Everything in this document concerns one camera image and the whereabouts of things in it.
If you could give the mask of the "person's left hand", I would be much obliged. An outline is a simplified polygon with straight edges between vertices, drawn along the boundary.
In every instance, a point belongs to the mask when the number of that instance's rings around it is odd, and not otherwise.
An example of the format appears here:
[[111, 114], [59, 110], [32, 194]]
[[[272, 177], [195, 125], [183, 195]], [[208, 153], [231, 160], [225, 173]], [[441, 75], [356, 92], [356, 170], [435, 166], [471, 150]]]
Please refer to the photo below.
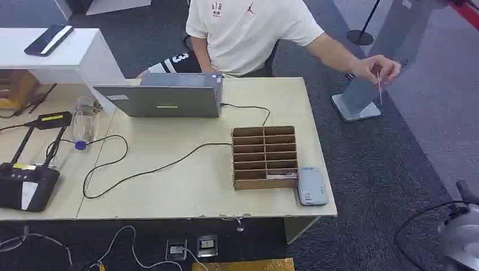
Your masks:
[[356, 77], [364, 78], [377, 85], [395, 79], [399, 75], [401, 67], [400, 63], [383, 55], [374, 55], [365, 59], [357, 59], [350, 72]]

